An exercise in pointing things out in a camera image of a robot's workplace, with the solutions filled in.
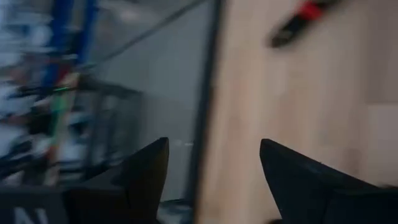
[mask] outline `black cable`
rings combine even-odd
[[[108,56],[105,56],[104,58],[93,62],[93,63],[89,63],[86,65],[82,65],[80,67],[80,69],[82,70],[88,70],[91,68],[95,68],[98,65],[101,65],[109,60],[112,60],[113,58],[123,54],[127,49],[129,49],[130,47],[132,47],[133,45],[143,41],[144,39],[154,35],[156,32],[158,32],[161,28],[171,24],[172,22],[176,21],[178,18],[180,18],[181,16],[183,16],[185,13],[187,13],[188,11],[191,11],[192,9],[196,8],[197,6],[199,6],[201,3],[205,2],[207,0],[196,0],[191,2],[190,4],[187,4],[184,7],[181,7],[179,10],[177,10],[176,12],[172,13],[171,15],[167,16],[165,19],[163,19],[162,21],[158,22],[156,25],[152,26],[150,29],[146,30],[145,32],[143,32],[142,34],[136,36],[135,38],[127,41],[125,44],[123,44],[120,48],[116,49],[114,52],[110,53]]]

